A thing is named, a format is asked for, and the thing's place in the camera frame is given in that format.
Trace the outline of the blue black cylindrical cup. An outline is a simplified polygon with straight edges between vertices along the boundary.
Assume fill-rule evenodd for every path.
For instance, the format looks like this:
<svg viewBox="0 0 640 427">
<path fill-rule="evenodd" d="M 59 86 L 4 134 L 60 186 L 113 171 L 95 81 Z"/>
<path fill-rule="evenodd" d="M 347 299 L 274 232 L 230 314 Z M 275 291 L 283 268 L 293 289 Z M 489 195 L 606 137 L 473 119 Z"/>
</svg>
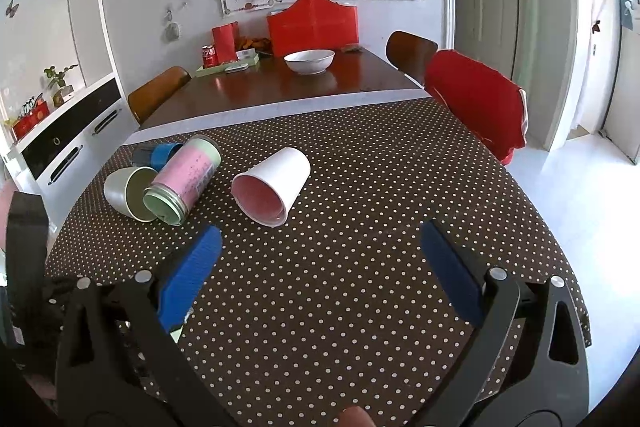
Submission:
<svg viewBox="0 0 640 427">
<path fill-rule="evenodd" d="M 138 145 L 131 155 L 134 167 L 151 167 L 160 172 L 182 147 L 182 143 L 160 143 Z"/>
</svg>

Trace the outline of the white paper cup pink inside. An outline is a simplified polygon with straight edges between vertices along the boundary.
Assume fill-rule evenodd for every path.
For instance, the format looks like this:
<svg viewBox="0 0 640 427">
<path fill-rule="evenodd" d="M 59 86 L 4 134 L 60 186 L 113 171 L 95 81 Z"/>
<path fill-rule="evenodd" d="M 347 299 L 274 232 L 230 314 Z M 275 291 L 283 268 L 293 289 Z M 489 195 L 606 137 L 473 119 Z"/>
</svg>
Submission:
<svg viewBox="0 0 640 427">
<path fill-rule="evenodd" d="M 288 220 L 310 170 L 310 161 L 303 152 L 283 147 L 235 176 L 231 195 L 236 205 L 258 225 L 277 228 Z"/>
</svg>

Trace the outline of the pink green cylindrical canister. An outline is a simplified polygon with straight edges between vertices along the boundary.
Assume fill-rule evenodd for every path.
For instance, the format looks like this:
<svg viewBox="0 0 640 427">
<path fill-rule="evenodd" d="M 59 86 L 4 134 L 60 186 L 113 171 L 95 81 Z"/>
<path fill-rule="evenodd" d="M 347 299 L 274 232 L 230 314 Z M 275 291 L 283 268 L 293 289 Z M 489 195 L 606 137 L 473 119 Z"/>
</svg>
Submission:
<svg viewBox="0 0 640 427">
<path fill-rule="evenodd" d="M 218 145 L 207 136 L 192 136 L 143 191 L 143 205 L 166 225 L 180 227 L 220 165 Z"/>
</svg>

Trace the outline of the brown polka dot tablecloth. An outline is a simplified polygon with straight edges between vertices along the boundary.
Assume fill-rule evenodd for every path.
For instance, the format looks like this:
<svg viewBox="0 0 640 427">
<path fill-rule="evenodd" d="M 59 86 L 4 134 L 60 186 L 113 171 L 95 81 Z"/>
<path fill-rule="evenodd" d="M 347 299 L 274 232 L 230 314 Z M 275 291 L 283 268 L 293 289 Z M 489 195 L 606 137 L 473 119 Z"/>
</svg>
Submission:
<svg viewBox="0 0 640 427">
<path fill-rule="evenodd" d="M 55 277 L 124 281 L 152 269 L 201 225 L 224 250 L 195 299 L 179 348 L 244 426 L 325 426 L 352 404 L 404 425 L 472 335 L 420 246 L 438 220 L 485 265 L 529 282 L 575 274 L 533 203 L 491 151 L 429 98 L 236 124 L 210 132 L 222 163 L 181 227 L 141 223 L 103 195 L 129 164 L 120 148 L 67 217 Z M 283 147 L 310 161 L 284 225 L 258 225 L 231 182 Z"/>
</svg>

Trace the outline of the white sideboard cabinet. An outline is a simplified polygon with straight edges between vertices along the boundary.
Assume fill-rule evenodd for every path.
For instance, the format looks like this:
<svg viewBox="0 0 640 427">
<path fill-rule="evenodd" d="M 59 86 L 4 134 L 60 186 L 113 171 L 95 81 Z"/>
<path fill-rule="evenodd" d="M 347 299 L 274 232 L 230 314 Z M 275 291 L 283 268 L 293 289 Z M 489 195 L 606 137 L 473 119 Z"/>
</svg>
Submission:
<svg viewBox="0 0 640 427">
<path fill-rule="evenodd" d="M 3 155 L 17 190 L 42 197 L 58 231 L 105 163 L 138 129 L 122 86 L 107 75 L 80 90 Z"/>
</svg>

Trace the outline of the red covered chair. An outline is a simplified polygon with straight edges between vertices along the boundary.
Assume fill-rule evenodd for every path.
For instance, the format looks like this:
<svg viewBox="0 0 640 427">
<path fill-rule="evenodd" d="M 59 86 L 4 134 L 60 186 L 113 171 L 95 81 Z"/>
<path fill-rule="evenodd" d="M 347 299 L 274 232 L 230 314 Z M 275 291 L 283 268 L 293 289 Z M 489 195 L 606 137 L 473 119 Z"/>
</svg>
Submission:
<svg viewBox="0 0 640 427">
<path fill-rule="evenodd" d="M 526 145 L 526 92 L 498 70 L 455 50 L 440 50 L 427 65 L 424 84 L 502 165 Z"/>
</svg>

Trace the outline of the brown wooden chair left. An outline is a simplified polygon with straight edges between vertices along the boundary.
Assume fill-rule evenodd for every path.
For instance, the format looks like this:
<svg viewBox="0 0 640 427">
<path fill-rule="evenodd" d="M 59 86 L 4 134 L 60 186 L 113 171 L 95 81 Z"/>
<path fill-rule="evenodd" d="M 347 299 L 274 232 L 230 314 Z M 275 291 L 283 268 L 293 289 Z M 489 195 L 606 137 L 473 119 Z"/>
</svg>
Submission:
<svg viewBox="0 0 640 427">
<path fill-rule="evenodd" d="M 178 90 L 191 80 L 191 75 L 180 66 L 172 66 L 128 95 L 127 101 L 138 124 L 145 121 Z"/>
</svg>

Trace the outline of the brown wooden chair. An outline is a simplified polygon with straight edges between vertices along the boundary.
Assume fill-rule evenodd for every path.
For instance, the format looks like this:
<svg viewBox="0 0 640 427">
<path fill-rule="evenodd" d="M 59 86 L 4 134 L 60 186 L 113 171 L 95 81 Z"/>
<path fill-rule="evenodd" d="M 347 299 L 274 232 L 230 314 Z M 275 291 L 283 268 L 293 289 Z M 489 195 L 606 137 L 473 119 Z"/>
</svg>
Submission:
<svg viewBox="0 0 640 427">
<path fill-rule="evenodd" d="M 396 30 L 387 39 L 386 58 L 399 72 L 424 85 L 426 69 L 438 51 L 436 42 Z"/>
<path fill-rule="evenodd" d="M 178 90 L 191 80 L 191 75 L 180 66 L 172 66 L 128 95 L 127 101 L 138 124 L 145 121 Z"/>
</svg>

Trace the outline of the small potted plant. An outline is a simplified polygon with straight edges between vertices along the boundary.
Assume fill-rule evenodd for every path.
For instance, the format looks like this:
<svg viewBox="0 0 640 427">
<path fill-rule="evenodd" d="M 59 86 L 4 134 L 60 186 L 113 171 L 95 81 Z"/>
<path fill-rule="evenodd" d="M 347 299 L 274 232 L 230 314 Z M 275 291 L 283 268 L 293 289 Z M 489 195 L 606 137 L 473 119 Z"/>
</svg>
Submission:
<svg viewBox="0 0 640 427">
<path fill-rule="evenodd" d="M 65 76 L 68 72 L 77 67 L 77 64 L 72 64 L 70 66 L 65 66 L 61 70 L 57 70 L 56 67 L 52 65 L 43 69 L 43 74 L 48 80 L 47 89 L 52 92 L 52 101 L 55 107 L 60 107 L 64 104 L 65 94 L 63 91 L 67 88 Z"/>
</svg>

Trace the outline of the red soda can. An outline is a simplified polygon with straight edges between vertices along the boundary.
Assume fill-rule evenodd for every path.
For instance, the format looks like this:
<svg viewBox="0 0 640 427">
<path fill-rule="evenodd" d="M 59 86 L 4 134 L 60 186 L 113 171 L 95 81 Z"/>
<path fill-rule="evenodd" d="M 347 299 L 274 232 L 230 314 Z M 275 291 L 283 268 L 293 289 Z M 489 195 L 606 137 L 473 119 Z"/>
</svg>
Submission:
<svg viewBox="0 0 640 427">
<path fill-rule="evenodd" d="M 213 44 L 202 47 L 202 62 L 204 69 L 215 67 L 218 65 L 216 49 Z"/>
</svg>

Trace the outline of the green tray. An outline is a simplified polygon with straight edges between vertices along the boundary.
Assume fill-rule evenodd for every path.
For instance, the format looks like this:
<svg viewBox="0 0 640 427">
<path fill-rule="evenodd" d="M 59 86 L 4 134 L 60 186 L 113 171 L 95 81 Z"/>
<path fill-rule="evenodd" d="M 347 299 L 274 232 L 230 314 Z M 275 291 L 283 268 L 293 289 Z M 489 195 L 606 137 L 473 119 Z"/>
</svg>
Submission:
<svg viewBox="0 0 640 427">
<path fill-rule="evenodd" d="M 210 75 L 227 74 L 227 72 L 243 72 L 250 67 L 255 67 L 259 63 L 259 55 L 254 54 L 237 60 L 234 62 L 219 64 L 212 67 L 200 67 L 194 74 L 195 78 L 206 77 Z"/>
</svg>

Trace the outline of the brown wooden chair right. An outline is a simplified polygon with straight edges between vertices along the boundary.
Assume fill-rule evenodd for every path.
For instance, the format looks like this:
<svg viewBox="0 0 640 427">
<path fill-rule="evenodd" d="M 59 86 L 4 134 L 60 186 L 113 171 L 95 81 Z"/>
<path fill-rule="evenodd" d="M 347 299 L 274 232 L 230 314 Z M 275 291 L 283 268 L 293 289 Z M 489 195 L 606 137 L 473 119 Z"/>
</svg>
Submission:
<svg viewBox="0 0 640 427">
<path fill-rule="evenodd" d="M 426 69 L 438 51 L 436 42 L 396 30 L 387 39 L 386 58 L 399 72 L 424 85 Z"/>
</svg>

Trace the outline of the red paper bag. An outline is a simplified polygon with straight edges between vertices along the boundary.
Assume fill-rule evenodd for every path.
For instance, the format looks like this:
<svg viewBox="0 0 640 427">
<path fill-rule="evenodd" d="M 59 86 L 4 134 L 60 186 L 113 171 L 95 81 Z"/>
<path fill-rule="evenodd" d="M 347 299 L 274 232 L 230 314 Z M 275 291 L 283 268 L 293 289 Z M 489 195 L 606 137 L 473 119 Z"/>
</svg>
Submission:
<svg viewBox="0 0 640 427">
<path fill-rule="evenodd" d="M 213 44 L 219 64 L 226 64 L 236 61 L 236 44 L 239 38 L 239 27 L 237 22 L 217 26 L 212 29 Z"/>
</svg>

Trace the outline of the white ceramic bowl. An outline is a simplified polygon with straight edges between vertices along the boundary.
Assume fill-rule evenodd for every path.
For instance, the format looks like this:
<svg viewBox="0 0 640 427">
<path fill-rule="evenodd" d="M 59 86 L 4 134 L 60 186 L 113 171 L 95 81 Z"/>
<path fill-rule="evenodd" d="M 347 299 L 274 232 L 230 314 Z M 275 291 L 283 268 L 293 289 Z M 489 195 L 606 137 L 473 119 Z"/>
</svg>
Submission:
<svg viewBox="0 0 640 427">
<path fill-rule="evenodd" d="M 335 52 L 331 50 L 305 50 L 285 55 L 284 61 L 295 74 L 311 76 L 325 72 L 334 57 Z"/>
</svg>

